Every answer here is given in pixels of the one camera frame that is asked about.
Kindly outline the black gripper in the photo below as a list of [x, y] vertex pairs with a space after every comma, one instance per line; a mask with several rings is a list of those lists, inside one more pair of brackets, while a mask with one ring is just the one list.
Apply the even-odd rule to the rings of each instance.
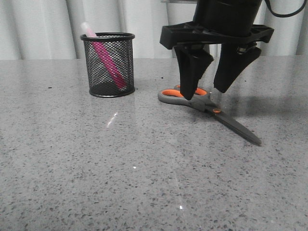
[[[199, 43], [223, 44], [214, 78], [214, 88], [222, 93], [260, 56], [261, 49], [254, 42], [268, 43], [274, 32], [273, 28], [254, 24], [260, 5], [259, 0], [199, 0], [191, 22], [162, 27], [160, 43], [169, 50], [174, 47], [180, 93], [186, 100], [192, 99], [214, 60]], [[238, 46], [246, 44], [247, 48]]]

